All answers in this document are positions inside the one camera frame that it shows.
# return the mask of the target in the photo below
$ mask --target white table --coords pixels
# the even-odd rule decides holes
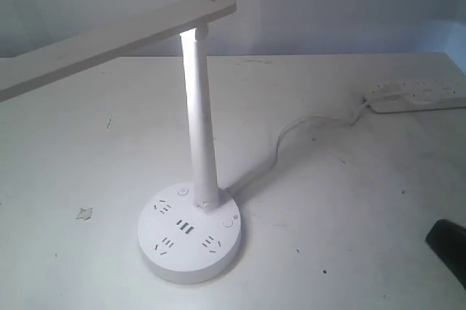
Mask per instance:
[[[212,57],[218,181],[236,183],[310,113],[348,115],[370,80],[459,72],[443,54]],[[1,309],[464,309],[425,244],[466,225],[466,110],[303,127],[237,194],[229,273],[172,285],[136,227],[158,190],[190,179],[183,68],[124,57],[0,104]],[[79,209],[93,207],[89,220]]]

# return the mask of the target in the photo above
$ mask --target white power strip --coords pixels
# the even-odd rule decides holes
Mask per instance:
[[[379,114],[466,107],[466,80],[407,80],[375,83],[364,94]]]

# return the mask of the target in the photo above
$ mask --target white desk lamp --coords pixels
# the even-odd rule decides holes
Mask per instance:
[[[240,246],[240,211],[217,184],[205,51],[207,24],[235,10],[235,0],[180,1],[0,63],[1,102],[181,35],[193,182],[156,194],[138,224],[143,255],[171,282],[193,284],[220,274]]]

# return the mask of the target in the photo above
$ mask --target wall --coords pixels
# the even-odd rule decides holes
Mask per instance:
[[[457,15],[445,46],[446,53],[466,73],[466,0],[458,5]]]
[[[177,0],[0,0],[0,57]],[[211,25],[209,54],[443,50],[460,0],[237,0]],[[178,39],[135,54],[179,55]]]

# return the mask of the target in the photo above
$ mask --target round lamp base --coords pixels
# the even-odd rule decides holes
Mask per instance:
[[[240,246],[241,217],[231,198],[204,213],[194,206],[192,183],[156,194],[139,218],[138,239],[152,271],[167,281],[194,284],[220,274]]]

